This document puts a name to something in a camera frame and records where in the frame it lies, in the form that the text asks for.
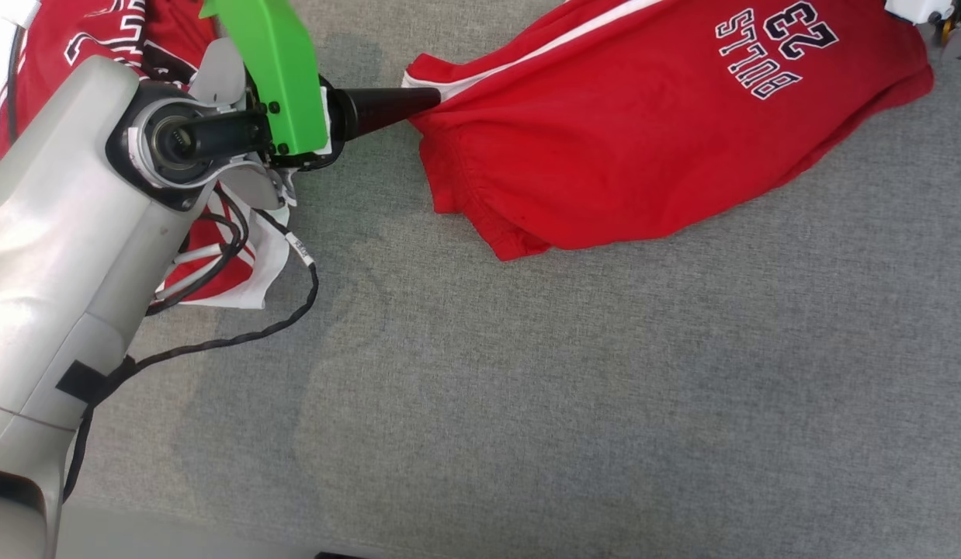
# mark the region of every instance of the chicago bulls jersey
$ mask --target chicago bulls jersey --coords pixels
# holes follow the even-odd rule
[[[932,88],[875,0],[570,0],[406,86],[435,211],[501,259],[671,234],[785,184],[874,113]]]

